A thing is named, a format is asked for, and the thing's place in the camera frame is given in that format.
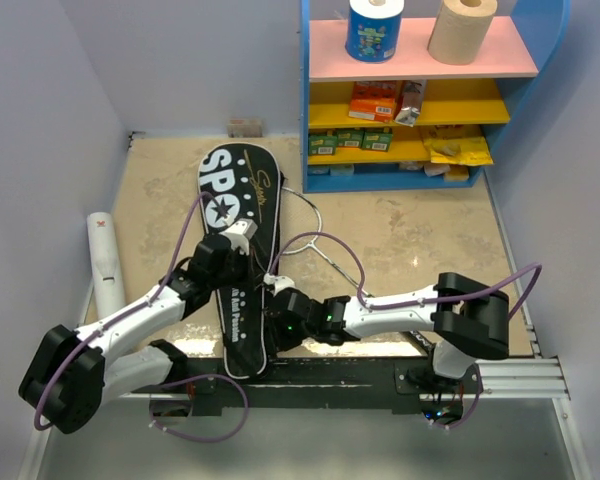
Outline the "black sport racket bag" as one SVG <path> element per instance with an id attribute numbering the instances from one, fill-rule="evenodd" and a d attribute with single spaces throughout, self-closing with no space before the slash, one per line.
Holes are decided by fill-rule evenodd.
<path id="1" fill-rule="evenodd" d="M 215 147 L 198 167 L 203 228 L 229 242 L 231 281 L 216 290 L 226 374 L 235 380 L 262 375 L 268 367 L 263 277 L 280 246 L 284 175 L 264 146 L 229 142 Z"/>

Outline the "white shuttlecock tube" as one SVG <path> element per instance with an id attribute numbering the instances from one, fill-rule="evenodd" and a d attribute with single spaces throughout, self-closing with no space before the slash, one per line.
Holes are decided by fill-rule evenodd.
<path id="1" fill-rule="evenodd" d="M 99 319 L 126 305 L 113 217 L 95 212 L 86 220 L 94 296 Z"/>

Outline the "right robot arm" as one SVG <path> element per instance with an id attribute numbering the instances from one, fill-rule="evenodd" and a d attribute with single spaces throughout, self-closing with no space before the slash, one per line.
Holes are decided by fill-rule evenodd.
<path id="1" fill-rule="evenodd" d="M 331 297 L 318 302 L 286 276 L 264 276 L 273 297 L 265 314 L 286 351 L 305 339 L 331 346 L 395 332 L 431 331 L 442 338 L 425 369 L 439 393 L 456 386 L 476 360 L 509 357 L 509 297 L 457 273 L 421 290 L 384 297 Z"/>

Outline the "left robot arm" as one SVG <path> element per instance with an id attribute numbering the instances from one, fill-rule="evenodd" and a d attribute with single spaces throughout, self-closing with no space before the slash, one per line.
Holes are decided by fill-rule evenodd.
<path id="1" fill-rule="evenodd" d="M 187 380 L 182 352 L 165 341 L 131 350 L 204 307 L 214 291 L 244 279 L 249 246 L 244 233 L 208 234 L 192 257 L 132 304 L 75 330 L 50 329 L 18 387 L 19 397 L 35 410 L 35 428 L 74 433 L 117 396 L 153 385 L 180 390 Z"/>

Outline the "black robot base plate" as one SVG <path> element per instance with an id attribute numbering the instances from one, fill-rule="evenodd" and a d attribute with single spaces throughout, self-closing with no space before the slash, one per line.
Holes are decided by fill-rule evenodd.
<path id="1" fill-rule="evenodd" d="M 216 379 L 222 362 L 193 358 L 187 362 L 193 382 L 193 412 L 218 416 L 224 408 L 383 410 L 418 415 L 434 407 L 458 412 L 462 392 L 480 391 L 479 369 L 469 367 L 462 380 L 433 381 L 425 357 L 308 357 L 282 358 L 270 363 L 257 379 L 242 380 L 241 395 L 230 383 Z"/>

